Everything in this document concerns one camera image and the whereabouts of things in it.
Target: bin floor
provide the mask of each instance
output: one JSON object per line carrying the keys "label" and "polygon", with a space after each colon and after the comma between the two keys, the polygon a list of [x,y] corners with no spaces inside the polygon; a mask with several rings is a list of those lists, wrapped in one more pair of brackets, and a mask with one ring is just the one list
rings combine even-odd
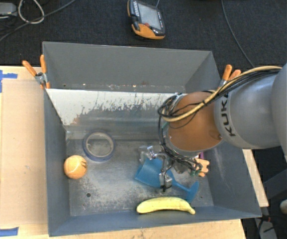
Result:
{"label": "bin floor", "polygon": [[[90,215],[94,213],[111,213],[135,210],[136,206],[146,200],[159,196],[185,197],[181,189],[171,187],[163,192],[134,179],[140,165],[138,148],[153,145],[159,151],[158,141],[117,140],[113,157],[104,162],[92,161],[83,151],[82,140],[67,141],[67,156],[80,155],[88,162],[87,174],[78,180],[69,179],[69,197],[71,216]],[[171,169],[175,179],[184,186],[191,186],[199,181],[199,189],[191,205],[212,206],[213,200],[205,177],[192,177],[187,172],[178,174]]]}

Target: tape roll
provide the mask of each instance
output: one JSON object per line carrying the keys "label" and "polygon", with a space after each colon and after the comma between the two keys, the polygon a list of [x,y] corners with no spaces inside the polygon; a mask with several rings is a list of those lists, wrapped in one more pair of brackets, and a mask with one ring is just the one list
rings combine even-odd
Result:
{"label": "tape roll", "polygon": [[92,131],[84,137],[83,149],[86,156],[91,160],[107,161],[114,154],[115,141],[105,131]]}

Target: blue tape roll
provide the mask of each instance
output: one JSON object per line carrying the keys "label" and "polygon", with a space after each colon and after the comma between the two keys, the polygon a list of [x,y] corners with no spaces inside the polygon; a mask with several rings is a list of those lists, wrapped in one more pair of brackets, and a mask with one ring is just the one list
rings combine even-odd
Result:
{"label": "blue tape roll", "polygon": [[[107,153],[96,153],[92,149],[92,147],[95,146],[96,144],[96,140],[99,140],[99,139],[106,140],[109,143],[110,148]],[[111,159],[111,157],[114,154],[115,140],[105,131],[102,131],[102,130],[92,131],[86,134],[86,136],[84,137],[83,150],[86,156],[93,161],[98,161],[98,162],[107,161]]]}

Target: cardboard sheet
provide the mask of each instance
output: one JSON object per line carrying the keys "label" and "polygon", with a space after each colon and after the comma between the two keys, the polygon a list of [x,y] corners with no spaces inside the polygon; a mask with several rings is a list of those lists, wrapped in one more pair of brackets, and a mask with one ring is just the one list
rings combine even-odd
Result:
{"label": "cardboard sheet", "polygon": [[47,223],[43,91],[3,80],[0,226]]}

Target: handheld device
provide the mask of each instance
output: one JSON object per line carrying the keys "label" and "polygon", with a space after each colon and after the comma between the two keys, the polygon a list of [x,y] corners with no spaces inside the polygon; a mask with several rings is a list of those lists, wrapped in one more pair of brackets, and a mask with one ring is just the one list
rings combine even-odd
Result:
{"label": "handheld device", "polygon": [[128,0],[127,10],[135,34],[154,40],[165,37],[164,21],[157,7],[139,0]]}

